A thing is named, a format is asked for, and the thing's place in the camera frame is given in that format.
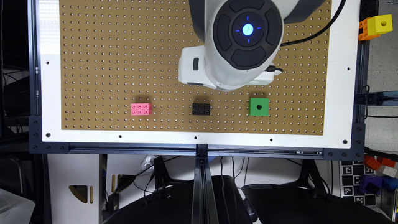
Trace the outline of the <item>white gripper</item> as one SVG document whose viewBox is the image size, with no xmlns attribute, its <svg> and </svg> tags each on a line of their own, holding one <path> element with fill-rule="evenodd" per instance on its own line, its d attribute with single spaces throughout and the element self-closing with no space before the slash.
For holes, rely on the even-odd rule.
<svg viewBox="0 0 398 224">
<path fill-rule="evenodd" d="M 268 85 L 282 73 L 272 60 L 274 50 L 264 62 L 253 68 L 235 68 L 225 60 L 214 45 L 184 47 L 178 63 L 178 80 L 184 84 L 201 85 L 217 90 L 236 90 L 244 85 Z"/>
</svg>

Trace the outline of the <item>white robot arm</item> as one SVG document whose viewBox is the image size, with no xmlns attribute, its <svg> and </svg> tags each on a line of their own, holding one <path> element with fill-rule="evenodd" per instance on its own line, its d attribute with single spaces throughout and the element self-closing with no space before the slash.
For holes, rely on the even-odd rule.
<svg viewBox="0 0 398 224">
<path fill-rule="evenodd" d="M 203 45 L 185 47 L 178 80 L 221 91 L 267 85 L 282 71 L 272 63 L 285 24 L 306 20 L 323 1 L 190 0 L 193 29 Z"/>
</svg>

